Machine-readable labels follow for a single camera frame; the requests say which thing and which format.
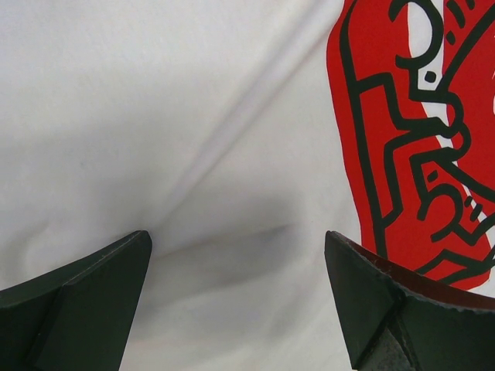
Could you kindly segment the white t-shirt red print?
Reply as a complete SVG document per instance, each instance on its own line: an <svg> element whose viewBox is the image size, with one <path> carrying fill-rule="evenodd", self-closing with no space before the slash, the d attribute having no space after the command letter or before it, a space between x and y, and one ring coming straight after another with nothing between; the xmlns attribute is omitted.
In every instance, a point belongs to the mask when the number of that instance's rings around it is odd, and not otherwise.
<svg viewBox="0 0 495 371"><path fill-rule="evenodd" d="M494 299L494 3L3 1L1 292L140 230L117 370L354 370L327 232Z"/></svg>

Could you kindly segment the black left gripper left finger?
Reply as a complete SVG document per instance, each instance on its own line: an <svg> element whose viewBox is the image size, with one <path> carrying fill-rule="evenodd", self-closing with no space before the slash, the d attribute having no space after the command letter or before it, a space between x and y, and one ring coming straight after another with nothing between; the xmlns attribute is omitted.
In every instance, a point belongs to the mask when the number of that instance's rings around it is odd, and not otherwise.
<svg viewBox="0 0 495 371"><path fill-rule="evenodd" d="M152 252L135 231L1 292L3 370L117 370Z"/></svg>

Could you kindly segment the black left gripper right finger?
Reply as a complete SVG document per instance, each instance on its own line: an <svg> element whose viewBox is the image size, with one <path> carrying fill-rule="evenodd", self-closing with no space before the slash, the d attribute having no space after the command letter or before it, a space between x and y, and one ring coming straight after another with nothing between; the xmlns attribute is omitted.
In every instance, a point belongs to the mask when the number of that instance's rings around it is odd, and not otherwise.
<svg viewBox="0 0 495 371"><path fill-rule="evenodd" d="M494 299L327 232L325 260L354 370L492 370Z"/></svg>

